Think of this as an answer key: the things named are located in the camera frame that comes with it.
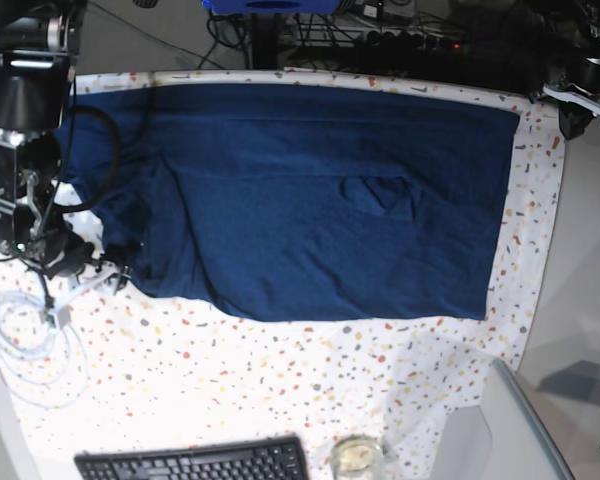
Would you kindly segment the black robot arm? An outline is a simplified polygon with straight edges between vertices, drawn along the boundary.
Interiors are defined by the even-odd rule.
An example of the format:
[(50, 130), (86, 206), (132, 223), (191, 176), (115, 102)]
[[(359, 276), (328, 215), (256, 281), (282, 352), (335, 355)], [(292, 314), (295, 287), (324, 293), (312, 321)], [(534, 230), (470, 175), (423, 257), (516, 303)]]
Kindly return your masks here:
[[(40, 274), (68, 277), (92, 263), (95, 247), (64, 218), (88, 211), (112, 187), (120, 134), (102, 110), (76, 102), (75, 67), (84, 1), (0, 1), (0, 253)], [(65, 118), (101, 121), (112, 141), (100, 190), (78, 205), (55, 198), (70, 146), (54, 136)]]
[(529, 1), (543, 23), (533, 95), (555, 101), (566, 140), (600, 119), (600, 1)]

